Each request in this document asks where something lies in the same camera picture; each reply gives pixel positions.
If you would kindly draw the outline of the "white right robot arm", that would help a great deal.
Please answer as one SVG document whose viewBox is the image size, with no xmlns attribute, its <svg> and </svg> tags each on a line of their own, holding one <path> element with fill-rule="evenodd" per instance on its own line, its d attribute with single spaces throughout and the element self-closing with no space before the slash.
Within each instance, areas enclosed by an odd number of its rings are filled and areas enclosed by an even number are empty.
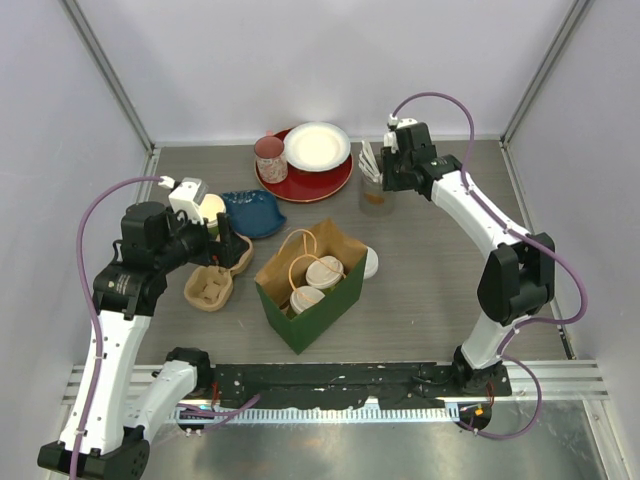
<svg viewBox="0 0 640 480">
<path fill-rule="evenodd" d="M 475 394 L 496 375 L 507 336 L 553 298 L 554 261 L 529 243 L 535 240 L 549 250 L 555 244 L 545 233 L 532 235 L 512 224 L 456 157 L 438 155 L 423 122 L 391 118 L 381 158 L 384 190 L 424 196 L 463 229 L 485 260 L 477 288 L 481 314 L 456 348 L 451 371 L 457 391 Z"/>
</svg>

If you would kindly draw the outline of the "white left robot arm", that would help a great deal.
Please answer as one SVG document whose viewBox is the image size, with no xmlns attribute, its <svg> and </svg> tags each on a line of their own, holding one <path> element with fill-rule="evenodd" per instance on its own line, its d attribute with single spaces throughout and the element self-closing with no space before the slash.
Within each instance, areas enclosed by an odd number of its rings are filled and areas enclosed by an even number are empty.
<svg viewBox="0 0 640 480">
<path fill-rule="evenodd" d="M 205 220 L 159 202 L 127 208 L 113 258 L 93 282 L 91 343 L 74 407 L 59 439 L 41 447 L 39 467 L 72 479 L 139 479 L 153 438 L 179 401 L 211 391 L 208 354 L 176 348 L 134 404 L 126 403 L 168 274 L 188 263 L 230 268 L 248 250 L 228 214 L 218 214 L 217 222 L 213 235 Z"/>
</svg>

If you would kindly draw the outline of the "white cup lid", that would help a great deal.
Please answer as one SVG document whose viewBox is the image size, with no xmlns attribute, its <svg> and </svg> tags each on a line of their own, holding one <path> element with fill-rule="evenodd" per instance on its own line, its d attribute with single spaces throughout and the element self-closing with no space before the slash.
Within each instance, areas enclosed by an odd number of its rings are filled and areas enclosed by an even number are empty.
<svg viewBox="0 0 640 480">
<path fill-rule="evenodd" d="M 295 289 L 289 299 L 289 316 L 297 316 L 312 308 L 325 297 L 325 294 L 311 286 L 301 286 Z"/>
<path fill-rule="evenodd" d="M 307 285 L 321 291 L 333 289 L 344 277 L 344 265 L 334 256 L 324 256 L 315 260 L 305 274 Z"/>
</svg>

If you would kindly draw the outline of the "green paper cups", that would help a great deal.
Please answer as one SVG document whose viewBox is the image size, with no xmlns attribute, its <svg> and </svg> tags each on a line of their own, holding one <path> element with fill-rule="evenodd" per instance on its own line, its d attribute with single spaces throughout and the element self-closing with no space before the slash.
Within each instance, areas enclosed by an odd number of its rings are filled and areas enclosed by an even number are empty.
<svg viewBox="0 0 640 480">
<path fill-rule="evenodd" d="M 219 234 L 219 223 L 217 215 L 219 213 L 224 214 L 226 212 L 226 205 L 224 200 L 216 194 L 206 194 L 199 206 L 199 212 L 205 224 L 208 232 L 217 237 Z"/>
</svg>

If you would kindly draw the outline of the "stack of white lids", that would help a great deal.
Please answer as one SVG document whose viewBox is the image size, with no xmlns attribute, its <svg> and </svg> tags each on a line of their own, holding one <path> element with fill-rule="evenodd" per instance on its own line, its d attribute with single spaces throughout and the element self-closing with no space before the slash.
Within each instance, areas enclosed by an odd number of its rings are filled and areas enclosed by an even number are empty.
<svg viewBox="0 0 640 480">
<path fill-rule="evenodd" d="M 363 278 L 367 280 L 374 277 L 378 272 L 378 270 L 379 270 L 378 254 L 373 248 L 367 247 L 367 255 L 366 255 Z"/>
</svg>

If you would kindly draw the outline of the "cardboard cup carrier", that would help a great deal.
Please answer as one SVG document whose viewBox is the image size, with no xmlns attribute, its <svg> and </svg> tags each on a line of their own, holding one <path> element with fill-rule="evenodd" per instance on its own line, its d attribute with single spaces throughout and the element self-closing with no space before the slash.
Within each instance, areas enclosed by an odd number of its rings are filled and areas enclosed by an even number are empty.
<svg viewBox="0 0 640 480">
<path fill-rule="evenodd" d="M 234 266 L 229 269 L 200 266 L 191 274 L 183 293 L 192 307 L 204 312 L 215 312 L 225 306 L 234 289 L 234 278 L 247 269 L 254 256 L 253 242 L 243 235 L 240 238 L 248 244 L 248 249 Z"/>
</svg>

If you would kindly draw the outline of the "green brown paper bag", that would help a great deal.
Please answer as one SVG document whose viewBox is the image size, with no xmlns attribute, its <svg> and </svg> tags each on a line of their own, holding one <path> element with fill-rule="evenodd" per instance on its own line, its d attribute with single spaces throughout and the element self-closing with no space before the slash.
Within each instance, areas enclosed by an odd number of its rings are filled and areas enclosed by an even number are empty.
<svg viewBox="0 0 640 480">
<path fill-rule="evenodd" d="M 327 218 L 291 231 L 255 276 L 270 326 L 300 354 L 360 298 L 367 247 Z"/>
</svg>

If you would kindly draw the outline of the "blue shell-shaped dish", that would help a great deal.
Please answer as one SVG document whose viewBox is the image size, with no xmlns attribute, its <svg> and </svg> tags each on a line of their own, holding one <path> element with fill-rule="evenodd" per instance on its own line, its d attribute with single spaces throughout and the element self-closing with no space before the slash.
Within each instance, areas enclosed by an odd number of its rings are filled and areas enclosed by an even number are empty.
<svg viewBox="0 0 640 480">
<path fill-rule="evenodd" d="M 276 197 L 262 189 L 225 192 L 220 195 L 233 230 L 250 239 L 274 235 L 286 223 Z"/>
</svg>

